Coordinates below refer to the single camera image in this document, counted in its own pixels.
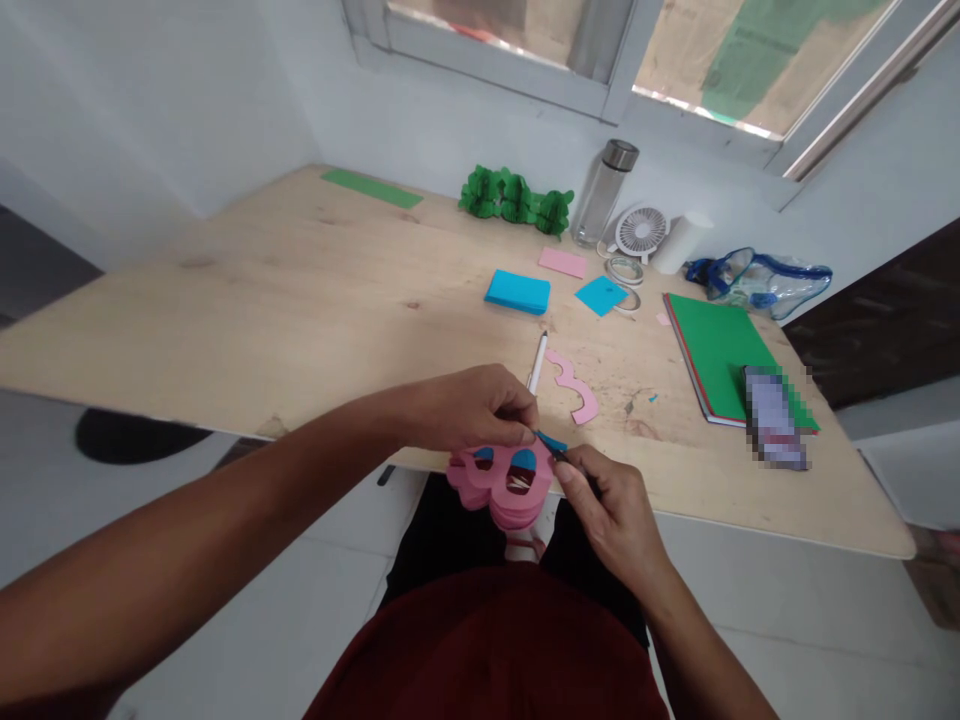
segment dark red shirt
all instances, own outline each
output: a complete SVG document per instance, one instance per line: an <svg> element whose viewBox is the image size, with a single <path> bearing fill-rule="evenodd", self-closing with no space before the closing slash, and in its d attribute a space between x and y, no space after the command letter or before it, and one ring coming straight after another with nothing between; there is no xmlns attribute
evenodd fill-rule
<svg viewBox="0 0 960 720"><path fill-rule="evenodd" d="M353 639L306 720L668 718L647 651L531 563L396 600Z"/></svg>

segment hand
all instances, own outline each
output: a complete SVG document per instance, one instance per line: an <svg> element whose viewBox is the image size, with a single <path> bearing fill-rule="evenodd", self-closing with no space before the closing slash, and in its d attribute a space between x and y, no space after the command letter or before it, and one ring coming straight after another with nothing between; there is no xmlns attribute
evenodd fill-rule
<svg viewBox="0 0 960 720"><path fill-rule="evenodd" d="M537 399L503 365L481 365L384 394L404 444L427 450L531 445L540 426Z"/></svg>
<svg viewBox="0 0 960 720"><path fill-rule="evenodd" d="M614 462L590 445L567 451L570 461L597 479L597 500L583 473L557 463L554 473L597 556L641 602L673 566L663 547L653 508L635 467Z"/></svg>

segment black pants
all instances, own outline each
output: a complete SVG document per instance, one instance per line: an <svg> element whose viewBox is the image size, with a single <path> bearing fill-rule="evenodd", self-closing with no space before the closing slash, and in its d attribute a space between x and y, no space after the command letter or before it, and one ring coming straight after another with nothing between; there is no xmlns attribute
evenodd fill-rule
<svg viewBox="0 0 960 720"><path fill-rule="evenodd" d="M506 546L506 535L493 524L489 511L465 510L447 478L431 473L387 576L380 607L447 575L503 565ZM643 647L650 646L640 604L600 562L566 500L560 501L540 568L605 607Z"/></svg>

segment floor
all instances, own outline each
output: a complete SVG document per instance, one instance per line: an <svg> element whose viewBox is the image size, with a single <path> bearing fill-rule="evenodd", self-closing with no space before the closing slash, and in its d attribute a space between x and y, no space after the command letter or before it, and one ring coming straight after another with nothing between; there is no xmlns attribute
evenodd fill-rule
<svg viewBox="0 0 960 720"><path fill-rule="evenodd" d="M234 438L168 460L98 465L80 408L0 392L0 586L208 471ZM127 692L115 717L299 718L370 617L424 477L364 480L206 627ZM549 509L540 526L549 531ZM783 718L956 718L960 634L929 620L900 563L658 516L674 562Z"/></svg>

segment green paper tree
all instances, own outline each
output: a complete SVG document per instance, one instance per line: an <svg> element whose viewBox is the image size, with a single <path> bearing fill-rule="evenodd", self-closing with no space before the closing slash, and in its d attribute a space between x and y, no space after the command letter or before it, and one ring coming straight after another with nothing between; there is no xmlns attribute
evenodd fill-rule
<svg viewBox="0 0 960 720"><path fill-rule="evenodd" d="M526 223L533 214L533 193L522 175L513 175L507 168L500 171L503 178L503 201L500 203L500 217L507 222Z"/></svg>
<svg viewBox="0 0 960 720"><path fill-rule="evenodd" d="M462 207L481 220L496 217L500 214L497 203L502 192L503 179L500 173L477 165L467 178L467 184L460 189L460 203L457 207Z"/></svg>
<svg viewBox="0 0 960 720"><path fill-rule="evenodd" d="M537 230L545 235L556 235L567 229L570 221L567 217L570 214L570 203L573 202L573 190L561 194L559 190L551 190L543 196L540 201L540 207L537 209L537 217L534 224Z"/></svg>

